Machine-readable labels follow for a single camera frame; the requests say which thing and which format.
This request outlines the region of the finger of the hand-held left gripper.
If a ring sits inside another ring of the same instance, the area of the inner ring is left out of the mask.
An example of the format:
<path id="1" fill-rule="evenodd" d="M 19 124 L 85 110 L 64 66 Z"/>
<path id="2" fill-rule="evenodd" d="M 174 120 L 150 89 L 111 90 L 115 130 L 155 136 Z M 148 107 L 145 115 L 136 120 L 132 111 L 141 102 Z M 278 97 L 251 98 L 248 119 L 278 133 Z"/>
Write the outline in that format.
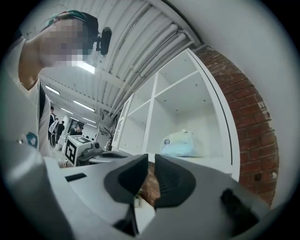
<path id="1" fill-rule="evenodd" d="M 130 157 L 128 153 L 117 152 L 117 151 L 103 151 L 100 154 L 89 159 L 89 164 L 101 164 L 112 161 L 117 161 L 119 159 Z"/>

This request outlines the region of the person's white printed t-shirt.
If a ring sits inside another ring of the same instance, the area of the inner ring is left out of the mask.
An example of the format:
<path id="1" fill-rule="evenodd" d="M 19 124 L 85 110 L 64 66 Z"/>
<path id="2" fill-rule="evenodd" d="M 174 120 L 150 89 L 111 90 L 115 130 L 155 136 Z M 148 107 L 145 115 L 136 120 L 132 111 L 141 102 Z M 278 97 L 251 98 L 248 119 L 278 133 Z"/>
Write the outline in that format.
<path id="1" fill-rule="evenodd" d="M 23 37 L 16 40 L 0 65 L 0 140 L 28 144 L 50 157 L 50 100 L 40 107 L 40 82 L 27 90 L 18 76 L 24 43 Z"/>

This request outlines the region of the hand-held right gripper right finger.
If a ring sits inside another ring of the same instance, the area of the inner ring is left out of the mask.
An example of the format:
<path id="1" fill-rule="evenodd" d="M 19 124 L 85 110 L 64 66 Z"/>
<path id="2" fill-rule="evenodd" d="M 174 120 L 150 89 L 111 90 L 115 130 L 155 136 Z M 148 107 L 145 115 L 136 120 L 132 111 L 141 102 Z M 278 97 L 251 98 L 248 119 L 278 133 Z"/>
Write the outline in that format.
<path id="1" fill-rule="evenodd" d="M 145 240 L 230 240 L 270 211 L 266 202 L 216 169 L 156 155 L 154 174 L 160 197 Z"/>

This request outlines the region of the white desk with hutch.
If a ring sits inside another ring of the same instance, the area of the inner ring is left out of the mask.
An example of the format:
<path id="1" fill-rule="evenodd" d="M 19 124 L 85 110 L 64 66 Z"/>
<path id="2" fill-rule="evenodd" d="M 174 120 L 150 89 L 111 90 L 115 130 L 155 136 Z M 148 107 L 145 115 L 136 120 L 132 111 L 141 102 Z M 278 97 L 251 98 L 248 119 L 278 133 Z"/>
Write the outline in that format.
<path id="1" fill-rule="evenodd" d="M 167 153 L 168 137 L 186 138 L 179 159 L 240 175 L 238 134 L 228 102 L 204 63 L 184 50 L 146 81 L 125 102 L 112 148 L 131 155 Z"/>

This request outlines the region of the pale green plastic bag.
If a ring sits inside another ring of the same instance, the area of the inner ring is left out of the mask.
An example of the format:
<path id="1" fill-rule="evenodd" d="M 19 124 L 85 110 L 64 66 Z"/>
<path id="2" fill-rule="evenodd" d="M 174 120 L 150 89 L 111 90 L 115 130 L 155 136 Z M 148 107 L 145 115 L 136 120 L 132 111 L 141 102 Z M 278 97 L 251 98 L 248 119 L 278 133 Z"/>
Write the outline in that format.
<path id="1" fill-rule="evenodd" d="M 204 156 L 204 148 L 198 136 L 182 129 L 163 138 L 160 153 L 171 157 L 198 158 Z"/>

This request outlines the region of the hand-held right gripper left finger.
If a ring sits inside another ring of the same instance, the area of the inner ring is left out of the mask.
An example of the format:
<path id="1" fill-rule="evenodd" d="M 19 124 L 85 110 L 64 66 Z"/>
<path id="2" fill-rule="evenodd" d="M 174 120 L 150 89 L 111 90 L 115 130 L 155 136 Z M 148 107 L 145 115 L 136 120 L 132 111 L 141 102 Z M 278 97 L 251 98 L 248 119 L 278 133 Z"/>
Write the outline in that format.
<path id="1" fill-rule="evenodd" d="M 147 174 L 148 156 L 59 168 L 46 158 L 55 199 L 75 235 L 138 235 L 134 198 Z"/>

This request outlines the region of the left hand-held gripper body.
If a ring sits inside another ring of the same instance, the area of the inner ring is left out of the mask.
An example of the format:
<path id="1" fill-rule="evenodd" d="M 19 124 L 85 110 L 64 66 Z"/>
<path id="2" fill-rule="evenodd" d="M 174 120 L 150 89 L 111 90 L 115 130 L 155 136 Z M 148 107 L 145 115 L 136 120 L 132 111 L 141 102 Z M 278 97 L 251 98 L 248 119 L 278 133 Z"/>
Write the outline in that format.
<path id="1" fill-rule="evenodd" d="M 78 166 L 78 158 L 87 157 L 102 151 L 99 142 L 92 141 L 82 135 L 71 135 L 67 137 L 65 156 L 73 166 Z"/>

